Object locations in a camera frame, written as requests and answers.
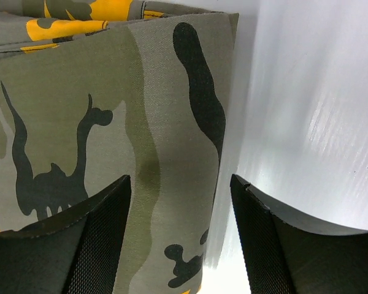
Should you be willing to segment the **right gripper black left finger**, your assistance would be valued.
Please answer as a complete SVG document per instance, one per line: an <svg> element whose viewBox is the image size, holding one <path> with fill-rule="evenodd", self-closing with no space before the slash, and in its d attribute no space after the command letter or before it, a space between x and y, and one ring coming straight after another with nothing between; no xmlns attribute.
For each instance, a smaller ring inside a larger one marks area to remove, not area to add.
<svg viewBox="0 0 368 294"><path fill-rule="evenodd" d="M0 232L0 293L112 293L130 201L124 175L54 216Z"/></svg>

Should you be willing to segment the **camouflage cargo trousers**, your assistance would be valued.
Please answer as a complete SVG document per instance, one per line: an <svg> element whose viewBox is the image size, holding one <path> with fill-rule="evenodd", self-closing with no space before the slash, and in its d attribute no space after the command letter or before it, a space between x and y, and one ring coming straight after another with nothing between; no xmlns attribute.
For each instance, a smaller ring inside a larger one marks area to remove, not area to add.
<svg viewBox="0 0 368 294"><path fill-rule="evenodd" d="M238 19L158 1L0 1L0 232L128 175L112 293L197 293Z"/></svg>

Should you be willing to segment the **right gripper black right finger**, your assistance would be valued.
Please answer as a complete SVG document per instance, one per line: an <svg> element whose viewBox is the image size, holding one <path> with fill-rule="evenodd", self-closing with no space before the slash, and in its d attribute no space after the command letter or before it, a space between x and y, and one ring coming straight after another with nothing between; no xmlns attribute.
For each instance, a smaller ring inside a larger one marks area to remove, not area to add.
<svg viewBox="0 0 368 294"><path fill-rule="evenodd" d="M230 188L252 293L368 293L368 230L311 216L239 175Z"/></svg>

